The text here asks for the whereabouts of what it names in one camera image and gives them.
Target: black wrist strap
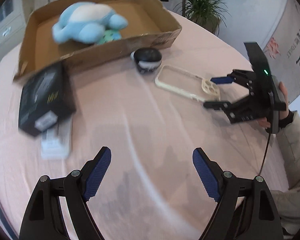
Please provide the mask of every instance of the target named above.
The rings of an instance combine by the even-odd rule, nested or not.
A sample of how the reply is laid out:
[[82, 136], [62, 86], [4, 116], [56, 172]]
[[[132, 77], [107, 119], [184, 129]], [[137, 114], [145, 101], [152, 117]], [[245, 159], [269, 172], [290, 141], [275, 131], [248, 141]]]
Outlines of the black wrist strap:
[[279, 120], [278, 126], [280, 128], [285, 128], [288, 124], [292, 123], [292, 121], [293, 121], [293, 112], [289, 110], [288, 116], [285, 119]]

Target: cardboard tray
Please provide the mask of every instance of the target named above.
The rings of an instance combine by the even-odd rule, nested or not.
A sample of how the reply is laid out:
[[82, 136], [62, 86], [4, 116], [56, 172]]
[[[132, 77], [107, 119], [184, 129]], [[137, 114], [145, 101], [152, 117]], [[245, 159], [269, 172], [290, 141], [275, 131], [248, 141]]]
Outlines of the cardboard tray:
[[[105, 3], [124, 16], [129, 25], [120, 31], [122, 39], [102, 45], [75, 41], [56, 44], [52, 26], [68, 6], [79, 1]], [[58, 61], [72, 74], [124, 57], [141, 47], [168, 48], [181, 29], [160, 0], [57, 0], [31, 14], [20, 49], [18, 73], [13, 80], [24, 83], [37, 71]]]

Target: black box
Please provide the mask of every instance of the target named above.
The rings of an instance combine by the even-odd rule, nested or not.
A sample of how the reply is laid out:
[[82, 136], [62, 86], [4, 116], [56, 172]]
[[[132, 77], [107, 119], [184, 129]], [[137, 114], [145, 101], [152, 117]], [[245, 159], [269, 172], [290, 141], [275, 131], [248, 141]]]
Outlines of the black box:
[[33, 76], [23, 87], [19, 128], [37, 136], [75, 112], [69, 76], [57, 62]]

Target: phone case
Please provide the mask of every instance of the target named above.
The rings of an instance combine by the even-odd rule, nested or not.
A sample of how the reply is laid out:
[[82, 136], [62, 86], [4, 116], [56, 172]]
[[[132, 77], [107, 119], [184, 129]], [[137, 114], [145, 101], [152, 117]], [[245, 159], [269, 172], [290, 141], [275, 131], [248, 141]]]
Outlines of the phone case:
[[178, 67], [164, 65], [154, 82], [159, 88], [201, 103], [220, 100], [220, 90], [215, 83]]

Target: screw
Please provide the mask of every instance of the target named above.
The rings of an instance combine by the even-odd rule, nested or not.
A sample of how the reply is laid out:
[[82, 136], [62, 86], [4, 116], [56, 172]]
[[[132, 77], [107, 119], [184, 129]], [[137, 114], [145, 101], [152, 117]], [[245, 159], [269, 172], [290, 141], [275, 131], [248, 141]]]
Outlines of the screw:
[[232, 173], [230, 171], [225, 171], [223, 173], [223, 175], [226, 177], [226, 178], [231, 178], [232, 177]]
[[78, 177], [79, 175], [80, 175], [80, 171], [78, 171], [78, 170], [74, 170], [71, 172], [72, 177]]
[[261, 176], [256, 176], [256, 180], [257, 180], [258, 182], [263, 182], [263, 177], [261, 177]]
[[47, 175], [43, 175], [43, 176], [40, 177], [41, 182], [45, 182], [47, 179], [48, 179]]

